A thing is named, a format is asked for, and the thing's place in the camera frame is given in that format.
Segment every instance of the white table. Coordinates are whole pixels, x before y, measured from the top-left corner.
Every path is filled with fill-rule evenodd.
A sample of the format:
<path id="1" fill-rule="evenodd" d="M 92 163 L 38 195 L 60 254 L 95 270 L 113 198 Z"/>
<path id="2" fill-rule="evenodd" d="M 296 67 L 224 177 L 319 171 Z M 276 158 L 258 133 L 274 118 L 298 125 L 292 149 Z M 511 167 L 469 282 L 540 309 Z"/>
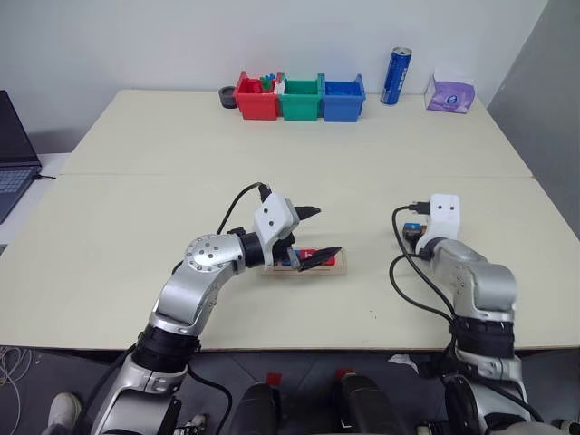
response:
<path id="1" fill-rule="evenodd" d="M 43 165 L 41 174 L 49 177 L 58 176 L 64 162 L 70 155 L 68 152 L 39 154 L 38 159 Z M 5 221 L 0 224 L 0 245 L 10 244 L 16 233 L 28 219 L 28 215 L 34 210 L 44 192 L 53 182 L 53 179 L 38 179 L 29 186 Z"/>
<path id="2" fill-rule="evenodd" d="M 262 180 L 296 205 L 323 210 L 295 231 L 296 245 L 342 245 L 347 275 L 272 278 L 249 270 L 233 278 L 201 336 L 204 348 L 444 346 L 446 325 L 405 304 L 387 281 L 387 266 L 398 254 L 392 209 L 434 192 L 461 196 L 460 238 L 516 276 L 517 347 L 580 345 L 578 241 L 479 104 L 465 116 L 427 116 L 418 99 L 382 108 L 370 96 L 362 121 L 348 124 L 359 136 L 349 148 L 341 141 L 354 135 L 346 124 L 246 126 L 236 111 L 206 108 L 214 98 L 213 93 L 121 92 L 0 257 L 3 288 L 11 289 L 3 291 L 11 309 L 0 317 L 0 343 L 126 347 L 147 322 L 188 242 L 215 231 L 238 191 Z M 183 113 L 185 102 L 189 116 Z M 150 112 L 158 115 L 149 117 Z M 453 129 L 455 141 L 436 141 L 450 133 L 431 115 Z M 386 130 L 391 117 L 415 125 L 414 145 L 382 143 L 391 134 Z M 153 122 L 167 134 L 155 133 Z M 303 151 L 300 159 L 295 153 L 285 159 L 291 141 L 274 141 L 276 131 L 291 135 L 292 143 L 302 134 L 293 148 Z M 422 140 L 417 131 L 425 131 Z M 426 146 L 434 131 L 438 134 Z M 168 138 L 165 148 L 160 148 L 162 136 Z M 488 146 L 476 146 L 478 138 L 486 138 Z M 419 159 L 403 166 L 402 153 L 431 156 L 440 165 Z M 418 167 L 427 175 L 417 173 Z M 475 176 L 468 175 L 469 168 Z M 256 195 L 241 201 L 229 226 L 250 227 L 257 203 Z M 416 219 L 408 215 L 401 222 Z M 410 295 L 438 304 L 406 266 L 398 277 Z"/>

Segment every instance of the purple tissue box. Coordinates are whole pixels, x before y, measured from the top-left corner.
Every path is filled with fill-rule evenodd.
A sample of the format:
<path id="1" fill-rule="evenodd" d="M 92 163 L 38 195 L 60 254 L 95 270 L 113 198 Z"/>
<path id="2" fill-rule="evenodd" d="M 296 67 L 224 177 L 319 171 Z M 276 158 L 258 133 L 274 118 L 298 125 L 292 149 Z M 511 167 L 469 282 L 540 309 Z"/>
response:
<path id="1" fill-rule="evenodd" d="M 436 71 L 425 92 L 425 107 L 429 111 L 467 113 L 474 98 L 471 79 Z"/>

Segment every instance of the wall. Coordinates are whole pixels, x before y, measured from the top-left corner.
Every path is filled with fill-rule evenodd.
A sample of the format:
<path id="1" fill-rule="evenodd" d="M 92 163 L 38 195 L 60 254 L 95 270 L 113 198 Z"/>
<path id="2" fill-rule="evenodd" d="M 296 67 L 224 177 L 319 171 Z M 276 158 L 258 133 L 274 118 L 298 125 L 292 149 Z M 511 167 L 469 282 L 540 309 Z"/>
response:
<path id="1" fill-rule="evenodd" d="M 580 236 L 580 2 L 550 0 L 489 105 Z M 522 210 L 522 217 L 533 210 Z"/>
<path id="2" fill-rule="evenodd" d="M 395 45 L 404 91 L 437 63 L 489 103 L 546 0 L 0 0 L 0 87 L 36 148 L 70 150 L 121 88 L 216 90 L 242 68 L 382 86 Z"/>

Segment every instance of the plastic bin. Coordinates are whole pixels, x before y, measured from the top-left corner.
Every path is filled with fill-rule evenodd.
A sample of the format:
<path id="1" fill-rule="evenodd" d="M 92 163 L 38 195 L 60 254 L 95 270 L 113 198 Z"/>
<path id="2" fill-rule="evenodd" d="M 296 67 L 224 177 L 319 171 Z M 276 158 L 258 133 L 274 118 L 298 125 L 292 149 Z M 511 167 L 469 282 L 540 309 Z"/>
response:
<path id="1" fill-rule="evenodd" d="M 322 80 L 318 73 L 316 80 L 284 80 L 284 93 L 278 95 L 280 108 L 286 121 L 316 121 L 322 99 Z"/>
<path id="2" fill-rule="evenodd" d="M 245 71 L 239 74 L 234 98 L 245 120 L 274 121 L 277 118 L 280 109 L 278 96 L 274 93 L 274 82 L 271 89 L 263 90 L 259 79 L 248 78 Z"/>
<path id="3" fill-rule="evenodd" d="M 354 82 L 327 82 L 323 75 L 323 114 L 325 121 L 356 122 L 363 110 L 363 78 Z"/>

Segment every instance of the laptop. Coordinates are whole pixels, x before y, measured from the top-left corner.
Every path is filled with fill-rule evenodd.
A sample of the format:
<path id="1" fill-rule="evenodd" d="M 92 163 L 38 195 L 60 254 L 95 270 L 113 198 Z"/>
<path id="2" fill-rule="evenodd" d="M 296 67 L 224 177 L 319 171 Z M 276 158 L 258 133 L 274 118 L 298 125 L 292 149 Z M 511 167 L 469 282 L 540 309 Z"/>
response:
<path id="1" fill-rule="evenodd" d="M 0 224 L 42 168 L 6 91 L 0 91 Z"/>

